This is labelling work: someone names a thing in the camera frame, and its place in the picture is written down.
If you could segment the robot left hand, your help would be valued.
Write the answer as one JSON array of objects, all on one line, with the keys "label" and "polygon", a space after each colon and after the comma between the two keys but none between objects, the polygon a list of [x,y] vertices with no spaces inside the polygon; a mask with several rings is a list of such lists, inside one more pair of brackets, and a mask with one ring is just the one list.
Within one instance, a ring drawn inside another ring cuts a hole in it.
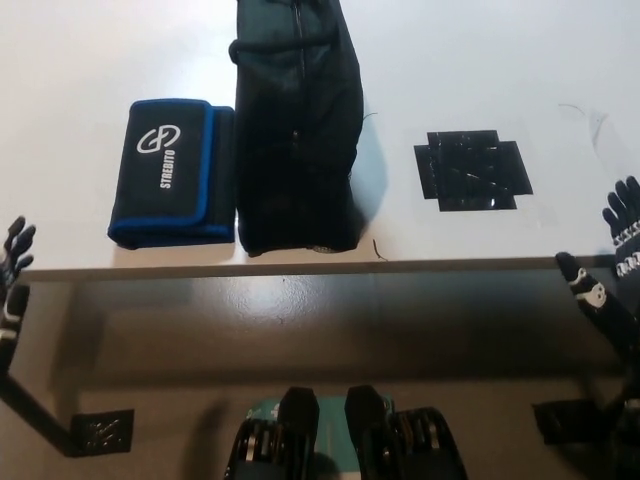
[{"label": "robot left hand", "polygon": [[30,287],[19,283],[19,276],[34,260],[30,249],[36,227],[24,216],[8,228],[1,245],[1,375],[8,373],[22,329]]}]

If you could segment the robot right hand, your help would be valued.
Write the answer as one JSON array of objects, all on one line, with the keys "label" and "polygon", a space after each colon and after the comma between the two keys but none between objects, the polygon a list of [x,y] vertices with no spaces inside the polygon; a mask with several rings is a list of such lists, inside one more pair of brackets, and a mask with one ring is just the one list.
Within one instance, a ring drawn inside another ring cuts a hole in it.
[{"label": "robot right hand", "polygon": [[626,395],[639,396],[639,182],[629,176],[615,183],[602,216],[614,246],[616,291],[568,252],[555,255],[579,309],[610,342],[627,367]]}]

